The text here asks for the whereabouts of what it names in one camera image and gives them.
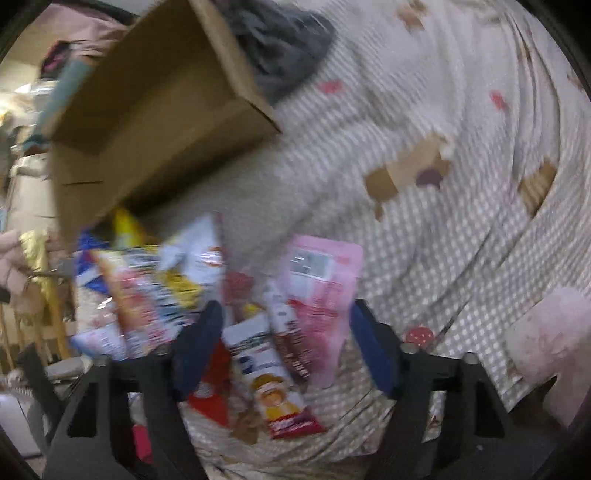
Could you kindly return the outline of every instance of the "blanket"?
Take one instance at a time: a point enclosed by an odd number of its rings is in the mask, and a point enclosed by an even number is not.
[[[397,334],[424,326],[435,354],[475,352],[507,409],[530,389],[505,329],[555,286],[591,295],[591,105],[549,33],[515,0],[307,0],[336,27],[319,72],[277,105],[283,134],[225,164],[146,224],[166,237],[222,214],[231,270],[273,273],[306,234],[363,246],[358,296]],[[448,175],[411,186],[374,215],[364,176],[429,133]],[[539,210],[519,193],[557,169]],[[392,401],[353,338],[336,382],[305,399],[327,431],[254,446],[188,406],[212,477],[362,478]],[[441,398],[433,400],[436,434]]]

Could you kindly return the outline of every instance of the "snack package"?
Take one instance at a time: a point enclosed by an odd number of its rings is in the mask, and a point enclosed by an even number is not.
[[[312,357],[295,311],[273,280],[268,280],[263,293],[277,351],[287,369],[301,378],[310,376]]]
[[[187,400],[192,408],[218,425],[228,428],[228,391],[230,389],[230,353],[220,341],[213,351],[199,387]]]
[[[223,280],[223,301],[228,316],[226,325],[240,323],[246,319],[245,313],[252,311],[254,306],[248,303],[248,299],[254,282],[254,278],[242,272],[226,273]]]
[[[349,331],[349,308],[361,274],[363,249],[299,235],[288,252],[278,286],[295,310],[311,350],[310,384],[327,388],[335,381]]]
[[[222,255],[219,215],[205,213],[158,249],[158,270],[176,271],[199,286],[199,305],[209,300],[223,304],[226,264]]]
[[[192,323],[172,292],[151,274],[157,256],[142,248],[92,254],[119,307],[118,320],[131,358],[171,342]]]
[[[80,234],[76,252],[76,286],[78,288],[86,287],[109,296],[109,289],[90,253],[93,249],[106,247],[106,242],[97,240],[88,232]]]
[[[90,357],[109,355],[116,362],[127,358],[125,338],[116,322],[77,333],[70,338],[70,342],[81,353]]]
[[[300,437],[324,431],[306,407],[271,343],[265,313],[224,328],[222,338],[232,359],[241,367],[271,438]]]
[[[117,207],[113,213],[114,247],[116,250],[141,247],[145,245],[148,235],[138,219],[123,208]]]

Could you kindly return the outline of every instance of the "yellow package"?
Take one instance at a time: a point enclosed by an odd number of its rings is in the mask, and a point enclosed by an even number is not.
[[[166,285],[173,293],[175,300],[181,307],[187,310],[197,308],[199,296],[203,288],[190,281],[177,270],[168,270],[160,272],[158,275],[160,281]]]
[[[147,233],[129,210],[123,207],[115,209],[113,217],[113,230],[115,231],[115,249],[143,247],[147,243]]]

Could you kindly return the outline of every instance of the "pink plush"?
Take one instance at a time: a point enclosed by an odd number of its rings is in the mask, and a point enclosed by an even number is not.
[[[544,408],[568,426],[591,385],[591,302],[574,288],[558,287],[515,322],[505,340],[528,383],[558,375]]]

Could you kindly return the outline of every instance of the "candy wrapper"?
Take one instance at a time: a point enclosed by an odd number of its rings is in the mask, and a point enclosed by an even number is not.
[[[226,327],[222,338],[232,359],[241,367],[271,438],[300,437],[324,431],[306,407],[271,343],[265,313]]]
[[[147,355],[171,342],[192,322],[172,292],[154,277],[157,255],[143,248],[93,250],[92,255],[119,307],[118,321],[130,357]]]
[[[295,311],[272,280],[267,282],[263,299],[271,321],[273,339],[283,363],[292,374],[308,378],[312,357]]]
[[[297,236],[290,245],[278,284],[311,349],[313,386],[327,388],[335,381],[362,264],[359,245],[313,236]]]

